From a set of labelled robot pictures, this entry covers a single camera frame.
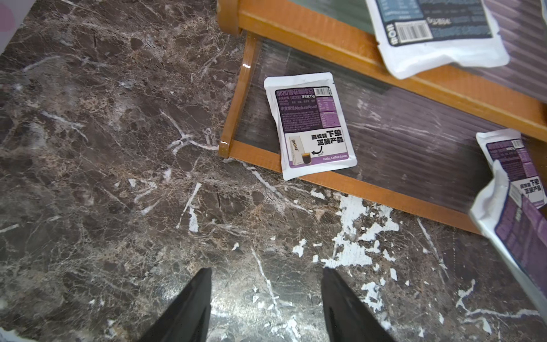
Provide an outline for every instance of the barcode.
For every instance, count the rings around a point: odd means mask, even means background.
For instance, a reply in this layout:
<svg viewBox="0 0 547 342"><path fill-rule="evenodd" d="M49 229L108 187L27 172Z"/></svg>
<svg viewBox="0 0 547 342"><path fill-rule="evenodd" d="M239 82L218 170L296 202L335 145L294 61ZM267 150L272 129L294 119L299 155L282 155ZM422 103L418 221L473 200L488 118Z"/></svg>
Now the barcode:
<svg viewBox="0 0 547 342"><path fill-rule="evenodd" d="M522 144L522 140L520 140L520 139L511 140L511 142L513 143L514 148L523 148L524 147L524 145Z"/></svg>
<svg viewBox="0 0 547 342"><path fill-rule="evenodd" d="M313 88L313 91L315 92L315 96L332 96L330 88L327 86L323 88Z"/></svg>
<svg viewBox="0 0 547 342"><path fill-rule="evenodd" d="M425 20L396 22L395 29L401 43L433 39L433 35Z"/></svg>

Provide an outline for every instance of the marble floor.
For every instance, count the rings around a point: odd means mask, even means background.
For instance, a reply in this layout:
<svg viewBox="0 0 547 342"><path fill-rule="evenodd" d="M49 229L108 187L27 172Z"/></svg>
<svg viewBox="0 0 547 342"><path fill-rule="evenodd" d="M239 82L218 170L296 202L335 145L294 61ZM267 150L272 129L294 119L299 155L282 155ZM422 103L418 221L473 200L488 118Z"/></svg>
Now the marble floor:
<svg viewBox="0 0 547 342"><path fill-rule="evenodd" d="M38 0L0 56L0 341L137 340L202 267L208 341L327 341L325 265L396 341L546 339L484 238L219 158L215 14Z"/></svg>

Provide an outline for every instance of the white paint splatter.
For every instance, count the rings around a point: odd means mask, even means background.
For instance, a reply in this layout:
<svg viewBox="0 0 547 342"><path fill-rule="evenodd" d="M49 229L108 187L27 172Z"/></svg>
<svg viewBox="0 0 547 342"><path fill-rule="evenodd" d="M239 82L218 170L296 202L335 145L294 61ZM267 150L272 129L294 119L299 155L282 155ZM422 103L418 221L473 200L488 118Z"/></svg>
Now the white paint splatter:
<svg viewBox="0 0 547 342"><path fill-rule="evenodd" d="M172 169L170 167L164 171L164 183L169 183L171 181L171 172Z"/></svg>
<svg viewBox="0 0 547 342"><path fill-rule="evenodd" d="M479 326L480 323L482 323L482 330L486 331L488 334L492 334L492 328L490 327L490 324L484 317L479 318L466 318L463 323L477 323L477 326Z"/></svg>
<svg viewBox="0 0 547 342"><path fill-rule="evenodd" d="M149 195L150 193L152 193L152 191L154 191L154 189L149 188L148 190L146 190L142 194L136 195L135 198L133 199L133 203L138 203L141 200L141 198L145 197L146 195Z"/></svg>
<svg viewBox="0 0 547 342"><path fill-rule="evenodd" d="M435 258L437 258L437 261L439 262L439 266L443 269L446 277L448 278L448 272L446 271L448 268L446 267L444 260L441 256L439 256L439 252L437 251L437 248L433 245L433 240L431 239L431 236L427 233L426 228L423 226L422 221L419 217L416 217L416 220L418 221L418 224L420 225L420 228L422 228L422 232L425 235L427 242L429 243L430 248L433 250L433 254L435 254Z"/></svg>
<svg viewBox="0 0 547 342"><path fill-rule="evenodd" d="M301 336L296 327L296 320L294 319L294 316L287 322L286 330L293 333L293 336L291 336L292 342L298 342Z"/></svg>
<svg viewBox="0 0 547 342"><path fill-rule="evenodd" d="M376 283L374 281L371 281L367 284L364 284L361 287L361 290L366 291L365 299L363 301L369 306L369 308L374 310L374 312L377 312L382 309L383 302L382 299L379 298L378 291L375 288Z"/></svg>
<svg viewBox="0 0 547 342"><path fill-rule="evenodd" d="M200 226L197 224L197 215L194 212L194 208L190 208L188 212L190 213L190 225L188 226L188 230L197 233L197 230Z"/></svg>
<svg viewBox="0 0 547 342"><path fill-rule="evenodd" d="M218 311L218 310L215 310L215 309L211 309L211 315L218 316L218 317L223 317L223 318L230 317L230 315L228 313L221 312L221 311Z"/></svg>
<svg viewBox="0 0 547 342"><path fill-rule="evenodd" d="M379 242L378 244L375 243L375 247L365 248L358 242L352 241L357 233L357 230L353 226L353 222L359 218L359 216L366 215L369 209L363 206L362 199L351 195L340 195L339 208L342 210L338 211L336 214L340 216L342 231L333 238L333 256L330 259L322 259L321 262L325 263L325 267L328 268L336 268L341 265L371 265L372 259L367 255L367 252L379 253ZM382 227L378 223L374 223L373 226L367 229L366 233L359 238L360 240L372 241L376 234L381 231L399 230L399 226L394 223L389 216L393 210L392 208L382 205L374 205L374 208L381 213L380 216L387 218L386 224Z"/></svg>
<svg viewBox="0 0 547 342"><path fill-rule="evenodd" d="M389 274L391 275L391 279L393 279L394 281L397 281L397 271L395 271L395 269L390 268Z"/></svg>
<svg viewBox="0 0 547 342"><path fill-rule="evenodd" d="M315 189L314 189L314 190L311 190L311 191L310 191L310 194L311 194L313 197L317 197L317 198L320 198L320 199L322 199L322 200L325 199L325 195L323 195L323 193L316 192Z"/></svg>
<svg viewBox="0 0 547 342"><path fill-rule="evenodd" d="M19 226L20 226L19 223L12 224L9 227L6 227L4 229L0 229L0 233L5 233L6 231L10 231L10 230L13 230L15 228L19 228Z"/></svg>
<svg viewBox="0 0 547 342"><path fill-rule="evenodd" d="M194 197L196 197L197 191L201 188L201 183L197 182L196 186L194 187L194 191L192 192L192 195L190 195L190 198L188 201L186 201L186 205L184 206L184 210L182 211L182 214L186 212L186 209L188 209L188 206L192 204L192 201L194 200Z"/></svg>
<svg viewBox="0 0 547 342"><path fill-rule="evenodd" d="M293 247L293 253L298 254L298 257L301 258L304 255L304 246L306 245L306 239L300 240L298 245Z"/></svg>
<svg viewBox="0 0 547 342"><path fill-rule="evenodd" d="M154 209L154 207L156 205L158 205L158 203L160 202L160 200L158 200L156 203L150 205L150 206L147 206L146 208L144 208L143 210L141 210L141 215L144 216L146 215L147 213L149 213L152 209Z"/></svg>
<svg viewBox="0 0 547 342"><path fill-rule="evenodd" d="M378 210L380 218L386 217L387 221L383 226L375 222L372 227L366 230L365 234L361 235L359 240L372 241L376 239L376 234L382 231L399 231L399 224L391 219L393 208L381 204L375 204L373 208Z"/></svg>
<svg viewBox="0 0 547 342"><path fill-rule="evenodd" d="M383 321L380 322L380 325L386 331L391 329L391 322L390 321L383 320Z"/></svg>
<svg viewBox="0 0 547 342"><path fill-rule="evenodd" d="M194 191L192 192L192 195L190 195L190 198L188 201L186 201L186 205L184 206L184 210L182 211L181 217L178 219L176 229L179 229L181 227L181 221L182 221L182 215L186 212L186 209L192 204L192 201L194 200L194 197L196 197L197 191L201 188L201 183L197 182L196 186L194 187ZM197 216L194 212L193 208L190 208L190 231L194 231L192 229L195 229L197 231L198 225L197 225Z"/></svg>
<svg viewBox="0 0 547 342"><path fill-rule="evenodd" d="M469 312L469 310L467 310L467 308L465 307L465 304L463 303L463 298L467 297L468 295L471 294L471 292L473 292L473 290L475 289L475 284L476 284L476 281L474 279L471 279L471 287L467 289L467 291L458 290L459 299L456 302L456 307L461 306L465 311Z"/></svg>
<svg viewBox="0 0 547 342"><path fill-rule="evenodd" d="M387 252L387 250L383 250L383 257L386 259L386 260L389 260L389 261L395 261L397 259L393 258L393 257L390 257L389 256L389 253Z"/></svg>
<svg viewBox="0 0 547 342"><path fill-rule="evenodd" d="M19 337L17 331L10 330L6 331L4 328L0 328L0 341L2 342L36 342L35 340L29 340L26 338Z"/></svg>

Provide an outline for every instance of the black curved arrow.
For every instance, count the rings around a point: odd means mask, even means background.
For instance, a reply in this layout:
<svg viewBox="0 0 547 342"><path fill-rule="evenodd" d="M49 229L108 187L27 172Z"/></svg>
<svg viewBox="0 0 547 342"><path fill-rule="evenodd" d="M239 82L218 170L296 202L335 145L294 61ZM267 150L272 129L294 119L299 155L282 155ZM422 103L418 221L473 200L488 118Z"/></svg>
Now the black curved arrow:
<svg viewBox="0 0 547 342"><path fill-rule="evenodd" d="M321 149L319 150L319 152L312 151L312 154L319 154L321 153L322 150L323 150L323 146L321 146Z"/></svg>

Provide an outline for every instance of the black label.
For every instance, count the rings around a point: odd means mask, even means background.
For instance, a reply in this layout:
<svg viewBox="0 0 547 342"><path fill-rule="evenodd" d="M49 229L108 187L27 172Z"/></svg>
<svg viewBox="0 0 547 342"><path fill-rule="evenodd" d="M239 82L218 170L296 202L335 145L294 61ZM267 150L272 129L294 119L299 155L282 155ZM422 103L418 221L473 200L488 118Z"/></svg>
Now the black label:
<svg viewBox="0 0 547 342"><path fill-rule="evenodd" d="M389 43L492 38L480 0L376 0Z"/></svg>

